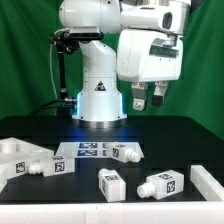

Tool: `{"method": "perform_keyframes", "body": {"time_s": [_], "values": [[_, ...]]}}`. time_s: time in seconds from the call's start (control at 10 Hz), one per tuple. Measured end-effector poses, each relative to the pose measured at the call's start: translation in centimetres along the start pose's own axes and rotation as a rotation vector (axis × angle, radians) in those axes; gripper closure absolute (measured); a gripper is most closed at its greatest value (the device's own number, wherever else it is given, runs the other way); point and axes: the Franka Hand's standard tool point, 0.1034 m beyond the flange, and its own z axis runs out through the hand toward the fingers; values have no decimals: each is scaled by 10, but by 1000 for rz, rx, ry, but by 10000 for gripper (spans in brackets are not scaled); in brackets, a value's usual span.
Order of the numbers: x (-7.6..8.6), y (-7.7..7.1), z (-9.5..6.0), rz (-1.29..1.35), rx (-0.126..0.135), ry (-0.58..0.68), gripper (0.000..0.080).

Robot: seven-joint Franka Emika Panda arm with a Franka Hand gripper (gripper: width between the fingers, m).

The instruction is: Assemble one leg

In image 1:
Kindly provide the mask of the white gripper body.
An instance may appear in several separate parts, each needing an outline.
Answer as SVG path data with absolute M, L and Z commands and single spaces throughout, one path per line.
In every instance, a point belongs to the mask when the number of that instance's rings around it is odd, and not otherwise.
M 166 34 L 124 29 L 117 48 L 117 74 L 128 82 L 156 82 L 177 80 L 181 73 L 183 42 Z

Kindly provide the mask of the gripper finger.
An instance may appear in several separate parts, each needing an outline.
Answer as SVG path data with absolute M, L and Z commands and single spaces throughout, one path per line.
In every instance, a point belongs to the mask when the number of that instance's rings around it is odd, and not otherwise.
M 143 111 L 146 109 L 147 97 L 146 97 L 147 84 L 144 82 L 132 83 L 132 95 L 133 95 L 133 109 L 136 111 Z
M 155 83 L 155 91 L 152 96 L 152 104 L 154 106 L 162 106 L 164 104 L 164 98 L 167 88 L 167 81 L 158 81 Z

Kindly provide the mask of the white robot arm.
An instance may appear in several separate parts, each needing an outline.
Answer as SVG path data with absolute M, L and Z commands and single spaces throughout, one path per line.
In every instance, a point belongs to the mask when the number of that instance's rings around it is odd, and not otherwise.
M 122 94 L 116 81 L 132 84 L 133 108 L 161 105 L 168 83 L 181 73 L 183 42 L 191 0 L 64 0 L 59 8 L 65 40 L 76 42 L 83 57 L 83 88 L 72 118 L 89 127 L 123 122 Z

